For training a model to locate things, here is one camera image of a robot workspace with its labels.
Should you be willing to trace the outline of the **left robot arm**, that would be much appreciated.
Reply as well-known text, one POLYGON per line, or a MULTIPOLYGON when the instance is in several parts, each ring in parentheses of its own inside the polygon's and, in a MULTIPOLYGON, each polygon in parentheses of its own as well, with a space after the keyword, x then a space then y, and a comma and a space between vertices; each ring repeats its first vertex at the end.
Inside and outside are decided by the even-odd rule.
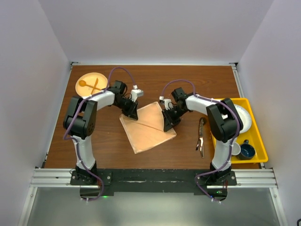
POLYGON ((121 109, 124 116, 138 120, 137 99, 143 96, 143 90, 134 85, 128 97, 126 91, 125 83, 115 81, 113 86, 102 89, 96 94, 87 97, 75 96, 70 100, 63 120, 63 127, 66 129, 63 139, 73 141, 77 158, 74 177, 81 179, 87 185, 100 183, 91 141, 96 126, 97 111, 113 105, 121 109))

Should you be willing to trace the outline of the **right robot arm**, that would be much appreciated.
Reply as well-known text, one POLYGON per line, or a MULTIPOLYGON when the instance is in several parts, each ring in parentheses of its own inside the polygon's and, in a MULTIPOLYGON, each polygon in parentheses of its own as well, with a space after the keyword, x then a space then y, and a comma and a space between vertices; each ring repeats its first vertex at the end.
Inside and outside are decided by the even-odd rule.
POLYGON ((236 107, 231 99, 210 99, 196 93, 185 93, 182 88, 172 92, 175 104, 171 99, 161 95, 159 101, 164 104, 162 110, 164 126, 163 130, 174 128, 181 122, 181 116, 187 112, 197 111, 207 116, 212 135, 216 139, 214 157, 210 163, 210 171, 198 175, 208 177, 215 185, 220 185, 231 172, 231 154, 233 143, 244 128, 236 107))

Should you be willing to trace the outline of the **beige cloth napkin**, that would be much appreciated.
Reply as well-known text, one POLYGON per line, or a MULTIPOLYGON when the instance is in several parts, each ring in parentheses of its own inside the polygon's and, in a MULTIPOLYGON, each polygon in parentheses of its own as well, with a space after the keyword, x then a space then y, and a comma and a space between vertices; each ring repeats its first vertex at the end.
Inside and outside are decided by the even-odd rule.
POLYGON ((164 119, 158 102, 138 109, 137 113, 137 121, 124 115, 119 117, 134 153, 150 150, 176 137, 174 129, 163 130, 164 119))

